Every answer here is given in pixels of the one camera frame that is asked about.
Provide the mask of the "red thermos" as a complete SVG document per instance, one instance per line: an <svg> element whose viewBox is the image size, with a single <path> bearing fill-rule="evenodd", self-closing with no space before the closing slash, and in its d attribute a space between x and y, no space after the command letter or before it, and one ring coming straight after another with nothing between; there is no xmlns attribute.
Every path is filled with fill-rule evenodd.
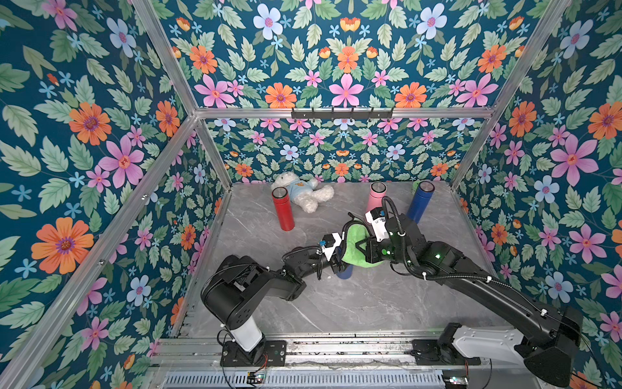
<svg viewBox="0 0 622 389"><path fill-rule="evenodd" d="M285 187L279 186L271 193L276 215L283 231L291 231L295 228L293 209L289 198L289 192Z"/></svg>

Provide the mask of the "dark blue thermos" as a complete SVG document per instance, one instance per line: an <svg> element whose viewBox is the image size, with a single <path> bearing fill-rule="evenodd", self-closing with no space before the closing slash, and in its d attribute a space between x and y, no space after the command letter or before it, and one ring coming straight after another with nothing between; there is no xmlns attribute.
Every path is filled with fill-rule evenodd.
<svg viewBox="0 0 622 389"><path fill-rule="evenodd" d="M354 267L351 264L344 264L335 275L341 280L348 280L352 277L353 270Z"/></svg>

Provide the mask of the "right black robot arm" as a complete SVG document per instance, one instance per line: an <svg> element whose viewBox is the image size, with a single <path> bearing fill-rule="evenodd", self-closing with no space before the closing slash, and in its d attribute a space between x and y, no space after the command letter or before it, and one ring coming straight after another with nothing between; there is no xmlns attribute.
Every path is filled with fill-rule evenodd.
<svg viewBox="0 0 622 389"><path fill-rule="evenodd" d="M528 298L448 243L429 241L389 197L365 214L370 237L358 242L369 264L403 264L406 274L460 292L504 319L509 330L449 323L438 338L437 359L487 358L524 366L538 379L567 387L581 345L582 315L573 308Z"/></svg>

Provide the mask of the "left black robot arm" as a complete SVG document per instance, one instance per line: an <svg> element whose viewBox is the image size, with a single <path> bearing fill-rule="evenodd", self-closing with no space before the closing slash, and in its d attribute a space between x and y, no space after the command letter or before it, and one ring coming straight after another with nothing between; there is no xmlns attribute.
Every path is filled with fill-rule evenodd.
<svg viewBox="0 0 622 389"><path fill-rule="evenodd" d="M265 336L254 320L262 300L277 297L293 301L305 290L305 278L320 279L326 269L335 275L346 271L349 264L340 259L340 254L340 249L299 246L283 255L282 267L276 270L248 255L230 255L202 288L202 304L225 326L241 351L256 358L265 344Z"/></svg>

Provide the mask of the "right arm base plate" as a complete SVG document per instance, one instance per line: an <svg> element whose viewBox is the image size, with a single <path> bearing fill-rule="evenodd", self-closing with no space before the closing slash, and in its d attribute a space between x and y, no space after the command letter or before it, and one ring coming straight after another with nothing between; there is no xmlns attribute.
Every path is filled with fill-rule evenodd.
<svg viewBox="0 0 622 389"><path fill-rule="evenodd" d="M481 366L480 358L465 358L451 345L439 345L437 340L413 340L410 355L420 366Z"/></svg>

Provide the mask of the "green microfiber cloth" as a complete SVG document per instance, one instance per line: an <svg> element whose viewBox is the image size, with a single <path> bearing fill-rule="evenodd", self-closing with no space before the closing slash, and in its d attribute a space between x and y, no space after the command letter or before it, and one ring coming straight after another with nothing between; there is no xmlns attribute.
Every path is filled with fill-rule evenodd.
<svg viewBox="0 0 622 389"><path fill-rule="evenodd" d="M361 223L348 222L343 227L342 253L340 260L356 267L371 268L380 265L368 261L367 241L371 237L368 229Z"/></svg>

